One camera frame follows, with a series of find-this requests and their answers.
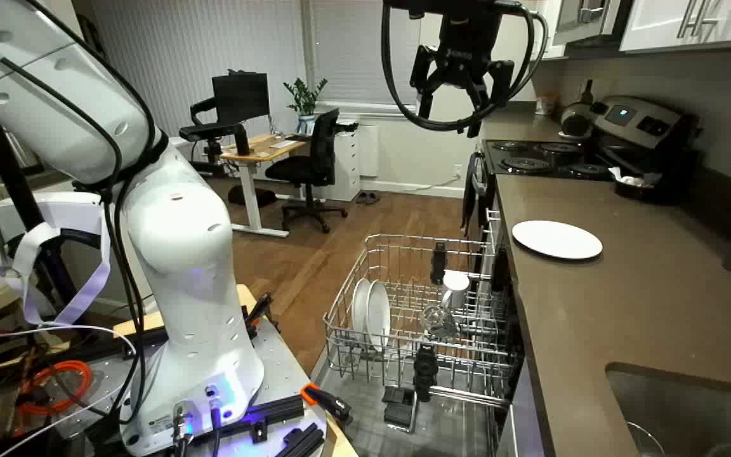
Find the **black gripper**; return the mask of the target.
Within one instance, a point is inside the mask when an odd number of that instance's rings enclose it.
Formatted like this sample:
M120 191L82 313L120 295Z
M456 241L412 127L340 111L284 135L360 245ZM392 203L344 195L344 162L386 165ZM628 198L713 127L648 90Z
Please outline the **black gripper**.
M490 97L505 94L514 65L495 60L494 49L505 12L495 0L410 0L410 14L435 12L440 23L440 46L419 46L410 84L419 90L419 117L430 118L435 90L443 84L466 89L476 111L468 121L468 136L481 135Z

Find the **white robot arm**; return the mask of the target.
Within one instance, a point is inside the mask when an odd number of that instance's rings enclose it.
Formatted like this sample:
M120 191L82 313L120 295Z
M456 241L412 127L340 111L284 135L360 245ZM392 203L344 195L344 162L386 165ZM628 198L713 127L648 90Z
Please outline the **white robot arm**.
M0 201L0 280L20 292L24 318L76 327L104 290L110 261L56 314L38 310L37 261L67 234L94 235L108 255L131 245L162 314L169 341L120 396L126 448L153 457L242 420L266 367L236 292L227 203L134 85L38 0L0 0L0 127L76 182L41 192L33 221Z

